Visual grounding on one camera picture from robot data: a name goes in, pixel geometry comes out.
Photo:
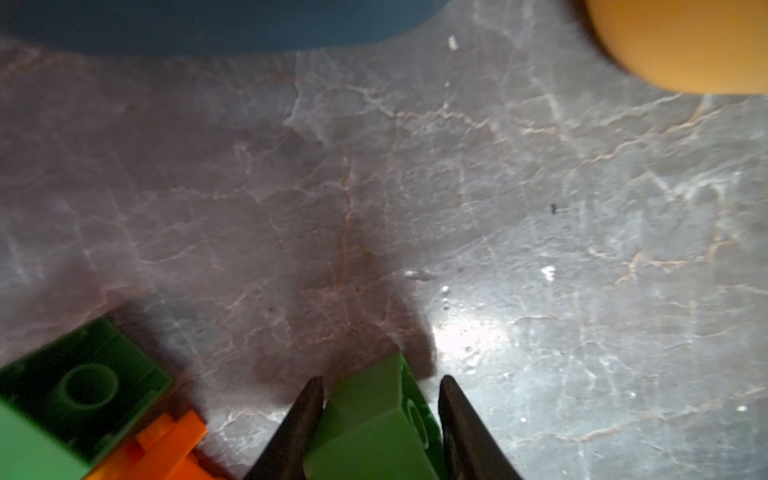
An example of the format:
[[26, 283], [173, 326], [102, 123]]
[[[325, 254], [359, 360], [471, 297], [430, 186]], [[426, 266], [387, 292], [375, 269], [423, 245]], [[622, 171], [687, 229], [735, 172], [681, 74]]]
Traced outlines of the yellow plastic bin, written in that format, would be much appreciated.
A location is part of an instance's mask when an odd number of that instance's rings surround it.
[[767, 93], [767, 3], [588, 1], [614, 60], [660, 88], [695, 94]]

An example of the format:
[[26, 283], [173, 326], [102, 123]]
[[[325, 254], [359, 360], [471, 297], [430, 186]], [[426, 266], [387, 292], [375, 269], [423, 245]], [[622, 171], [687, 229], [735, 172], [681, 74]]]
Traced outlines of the green lego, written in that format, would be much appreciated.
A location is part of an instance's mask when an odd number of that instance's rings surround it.
[[447, 479], [441, 428], [401, 353], [341, 381], [303, 462], [308, 479]]
[[107, 317], [2, 367], [2, 478], [83, 478], [172, 383]]

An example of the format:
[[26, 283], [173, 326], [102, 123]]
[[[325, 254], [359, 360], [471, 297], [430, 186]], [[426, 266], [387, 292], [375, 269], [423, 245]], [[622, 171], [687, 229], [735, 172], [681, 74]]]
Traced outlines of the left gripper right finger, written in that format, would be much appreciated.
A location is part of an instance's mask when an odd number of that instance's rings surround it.
[[438, 413], [450, 479], [522, 480], [453, 376], [441, 379]]

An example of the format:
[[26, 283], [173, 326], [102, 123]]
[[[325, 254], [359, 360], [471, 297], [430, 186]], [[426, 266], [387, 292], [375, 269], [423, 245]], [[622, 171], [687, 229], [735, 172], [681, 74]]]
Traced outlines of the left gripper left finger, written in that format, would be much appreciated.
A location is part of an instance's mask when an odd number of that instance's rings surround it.
[[305, 384], [244, 479], [305, 480], [304, 460], [317, 431], [323, 406], [323, 379], [315, 376]]

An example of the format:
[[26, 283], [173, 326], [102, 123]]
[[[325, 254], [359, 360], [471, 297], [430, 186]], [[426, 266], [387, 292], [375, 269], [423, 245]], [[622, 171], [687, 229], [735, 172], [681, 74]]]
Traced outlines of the teal plastic bin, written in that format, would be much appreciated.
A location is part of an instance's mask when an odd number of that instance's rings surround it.
[[1, 30], [90, 55], [230, 55], [346, 47], [423, 24], [442, 1], [4, 1]]

